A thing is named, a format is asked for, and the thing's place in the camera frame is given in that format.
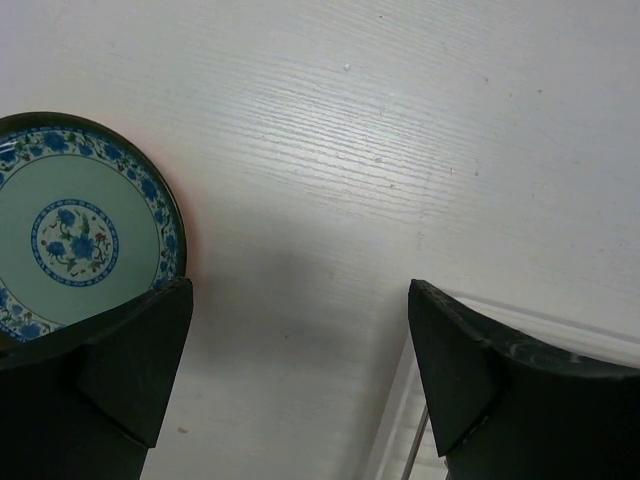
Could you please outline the teal plate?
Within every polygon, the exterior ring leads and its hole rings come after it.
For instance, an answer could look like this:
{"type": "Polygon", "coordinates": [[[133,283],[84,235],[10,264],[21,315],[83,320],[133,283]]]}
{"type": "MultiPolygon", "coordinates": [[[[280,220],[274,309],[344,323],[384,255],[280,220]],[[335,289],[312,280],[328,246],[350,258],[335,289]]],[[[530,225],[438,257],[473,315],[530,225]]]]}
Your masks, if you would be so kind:
{"type": "Polygon", "coordinates": [[[1,340],[26,343],[182,277],[184,221],[151,160],[86,118],[1,121],[1,340]]]}

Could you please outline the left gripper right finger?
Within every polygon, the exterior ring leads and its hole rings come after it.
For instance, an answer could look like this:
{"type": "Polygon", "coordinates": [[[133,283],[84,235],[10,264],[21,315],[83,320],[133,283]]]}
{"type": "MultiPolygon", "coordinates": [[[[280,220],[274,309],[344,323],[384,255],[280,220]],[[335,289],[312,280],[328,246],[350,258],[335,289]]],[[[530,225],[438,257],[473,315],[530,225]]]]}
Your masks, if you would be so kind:
{"type": "Polygon", "coordinates": [[[639,372],[538,340],[415,280],[408,321],[453,479],[635,479],[639,372]]]}

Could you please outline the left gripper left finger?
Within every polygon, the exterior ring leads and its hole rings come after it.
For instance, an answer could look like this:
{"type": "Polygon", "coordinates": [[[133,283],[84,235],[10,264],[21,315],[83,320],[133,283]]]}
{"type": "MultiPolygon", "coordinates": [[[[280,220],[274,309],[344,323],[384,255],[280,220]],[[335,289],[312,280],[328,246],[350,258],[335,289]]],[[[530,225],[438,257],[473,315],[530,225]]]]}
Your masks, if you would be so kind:
{"type": "Polygon", "coordinates": [[[179,278],[2,352],[2,478],[140,478],[193,305],[179,278]]]}

